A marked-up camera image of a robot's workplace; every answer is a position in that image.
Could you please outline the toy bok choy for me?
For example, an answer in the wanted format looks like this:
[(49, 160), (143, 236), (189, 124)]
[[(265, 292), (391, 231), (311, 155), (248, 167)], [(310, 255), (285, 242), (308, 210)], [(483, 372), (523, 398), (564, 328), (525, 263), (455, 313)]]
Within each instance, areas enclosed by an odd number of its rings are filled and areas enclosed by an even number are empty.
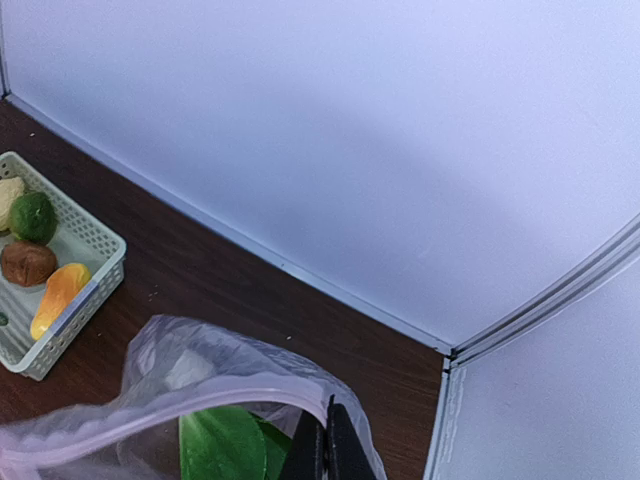
[(179, 419), (183, 479), (277, 479), (292, 439), (241, 406), (217, 407)]

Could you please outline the toy potato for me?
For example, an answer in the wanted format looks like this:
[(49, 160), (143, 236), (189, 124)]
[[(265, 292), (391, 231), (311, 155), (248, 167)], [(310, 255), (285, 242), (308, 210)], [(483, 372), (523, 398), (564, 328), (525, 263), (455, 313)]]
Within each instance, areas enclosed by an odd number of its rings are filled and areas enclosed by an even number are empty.
[(0, 181), (0, 231), (9, 229), (9, 213), (14, 201), (25, 192), (22, 178), (6, 178)]

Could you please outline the clear zip top bag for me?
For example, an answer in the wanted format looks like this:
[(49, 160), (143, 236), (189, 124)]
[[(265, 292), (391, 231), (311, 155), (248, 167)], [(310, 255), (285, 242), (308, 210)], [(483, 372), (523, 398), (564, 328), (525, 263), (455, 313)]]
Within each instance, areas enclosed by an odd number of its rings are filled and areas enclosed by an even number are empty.
[(375, 479), (386, 475), (355, 393), (311, 360), (186, 317), (155, 316), (131, 341), (119, 395), (1, 428), (5, 479), (183, 479), (179, 419), (241, 406), (293, 439), (303, 411), (325, 428), (330, 398), (351, 418)]

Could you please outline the toy green yellow mango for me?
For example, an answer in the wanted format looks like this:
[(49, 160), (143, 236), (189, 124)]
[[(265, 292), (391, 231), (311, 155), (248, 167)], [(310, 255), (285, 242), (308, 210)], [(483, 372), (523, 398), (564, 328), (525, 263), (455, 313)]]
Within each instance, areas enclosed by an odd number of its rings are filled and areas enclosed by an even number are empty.
[(31, 192), (19, 196), (12, 203), (8, 224), (16, 239), (47, 245), (56, 233), (58, 218), (45, 193)]

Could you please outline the toy red tomato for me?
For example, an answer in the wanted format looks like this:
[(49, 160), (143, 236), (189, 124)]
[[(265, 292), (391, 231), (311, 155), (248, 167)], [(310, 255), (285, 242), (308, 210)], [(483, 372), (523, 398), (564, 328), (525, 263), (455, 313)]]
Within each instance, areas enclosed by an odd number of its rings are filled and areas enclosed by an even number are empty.
[(2, 275), (9, 283), (21, 287), (45, 283), (57, 266), (57, 257), (47, 246), (16, 241), (1, 252)]

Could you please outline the green plastic basket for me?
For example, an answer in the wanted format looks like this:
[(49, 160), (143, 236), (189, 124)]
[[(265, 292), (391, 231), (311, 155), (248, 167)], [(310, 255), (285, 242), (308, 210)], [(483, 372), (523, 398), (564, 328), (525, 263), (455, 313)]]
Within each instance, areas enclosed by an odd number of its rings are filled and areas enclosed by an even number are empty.
[(1, 156), (1, 363), (36, 381), (124, 279), (125, 241), (15, 152)]

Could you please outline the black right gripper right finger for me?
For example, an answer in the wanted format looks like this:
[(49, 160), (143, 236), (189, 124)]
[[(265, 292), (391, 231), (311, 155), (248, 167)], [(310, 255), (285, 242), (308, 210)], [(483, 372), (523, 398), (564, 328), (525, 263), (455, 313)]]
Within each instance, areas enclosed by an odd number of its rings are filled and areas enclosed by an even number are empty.
[(346, 407), (330, 398), (326, 425), (327, 473), (331, 480), (374, 480), (375, 475)]

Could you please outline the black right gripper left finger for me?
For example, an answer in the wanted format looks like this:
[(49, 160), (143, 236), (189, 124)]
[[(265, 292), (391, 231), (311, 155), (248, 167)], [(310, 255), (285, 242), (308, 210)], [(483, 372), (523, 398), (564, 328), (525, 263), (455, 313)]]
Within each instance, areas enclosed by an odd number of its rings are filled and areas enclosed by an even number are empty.
[(322, 480), (325, 471), (325, 428), (310, 413), (303, 411), (280, 480)]

